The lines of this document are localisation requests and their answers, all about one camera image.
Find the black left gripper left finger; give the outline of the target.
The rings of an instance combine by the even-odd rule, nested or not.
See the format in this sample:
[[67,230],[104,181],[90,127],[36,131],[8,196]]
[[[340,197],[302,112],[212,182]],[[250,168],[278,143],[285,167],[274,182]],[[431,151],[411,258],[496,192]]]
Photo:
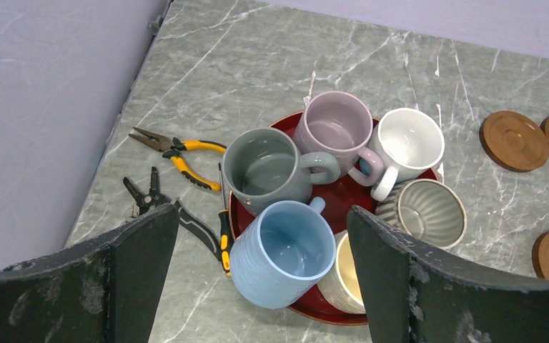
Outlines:
[[147,342],[177,238],[171,204],[0,271],[0,342]]

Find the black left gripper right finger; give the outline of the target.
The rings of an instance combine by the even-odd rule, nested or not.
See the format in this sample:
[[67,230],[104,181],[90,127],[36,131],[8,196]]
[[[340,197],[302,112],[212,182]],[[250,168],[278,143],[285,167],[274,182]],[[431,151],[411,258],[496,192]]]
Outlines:
[[476,264],[359,206],[347,232],[374,342],[549,342],[549,281]]

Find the cream ribbed ceramic mug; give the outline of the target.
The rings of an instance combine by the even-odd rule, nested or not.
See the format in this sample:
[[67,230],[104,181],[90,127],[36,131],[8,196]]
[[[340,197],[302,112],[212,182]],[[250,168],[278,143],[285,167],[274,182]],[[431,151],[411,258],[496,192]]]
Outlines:
[[317,283],[325,300],[349,314],[365,314],[347,230],[335,234],[335,263]]

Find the grey ribbed ceramic cup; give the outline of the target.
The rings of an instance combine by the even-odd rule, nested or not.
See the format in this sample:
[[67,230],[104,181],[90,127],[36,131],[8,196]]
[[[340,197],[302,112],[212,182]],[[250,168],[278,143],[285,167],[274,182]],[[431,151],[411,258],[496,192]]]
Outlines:
[[463,239],[467,214],[457,194],[432,179],[414,179],[392,188],[375,215],[416,239],[449,250]]

